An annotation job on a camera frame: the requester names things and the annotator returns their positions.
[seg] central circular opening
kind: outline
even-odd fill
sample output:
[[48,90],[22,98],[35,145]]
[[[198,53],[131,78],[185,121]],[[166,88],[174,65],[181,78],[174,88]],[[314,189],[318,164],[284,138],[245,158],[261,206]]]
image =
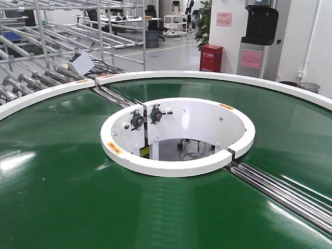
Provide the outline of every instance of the central circular opening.
[[251,120],[226,104],[159,99],[111,115],[101,128],[107,155],[130,170],[184,177],[222,168],[254,140]]

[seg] potted plant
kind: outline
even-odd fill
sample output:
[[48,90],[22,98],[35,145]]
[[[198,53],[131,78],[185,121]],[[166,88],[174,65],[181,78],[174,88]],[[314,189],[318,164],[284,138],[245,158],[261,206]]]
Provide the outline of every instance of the potted plant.
[[197,32],[195,34],[195,39],[199,43],[198,48],[209,43],[211,5],[212,0],[201,1],[202,8],[198,10],[198,14],[201,17],[197,21]]

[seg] white electrical box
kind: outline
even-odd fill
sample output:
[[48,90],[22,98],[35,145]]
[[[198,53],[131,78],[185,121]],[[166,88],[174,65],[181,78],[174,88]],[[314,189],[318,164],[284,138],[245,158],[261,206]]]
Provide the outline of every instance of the white electrical box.
[[82,76],[89,72],[93,67],[93,61],[84,51],[79,51],[68,61],[68,68]]

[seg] curved conveyor belt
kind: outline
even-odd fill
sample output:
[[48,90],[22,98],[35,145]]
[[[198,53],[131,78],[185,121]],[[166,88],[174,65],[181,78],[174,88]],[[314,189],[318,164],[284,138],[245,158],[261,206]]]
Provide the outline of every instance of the curved conveyor belt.
[[[119,75],[123,81],[103,87],[140,102],[180,96],[237,108],[256,128],[253,147],[237,159],[250,166],[245,174],[259,170],[331,212],[331,110],[200,75]],[[163,178],[114,163],[99,133],[120,109],[83,89],[0,121],[1,249],[332,248],[327,233],[227,170]]]

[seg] bolt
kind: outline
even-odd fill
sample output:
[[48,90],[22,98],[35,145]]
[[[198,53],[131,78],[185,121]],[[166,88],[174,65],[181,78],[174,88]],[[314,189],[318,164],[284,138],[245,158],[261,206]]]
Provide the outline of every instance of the bolt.
[[139,126],[143,125],[144,123],[144,119],[143,118],[139,118],[136,122]]
[[161,113],[156,113],[156,114],[155,114],[155,118],[156,118],[156,119],[161,119],[161,117],[162,117],[162,114],[161,114]]

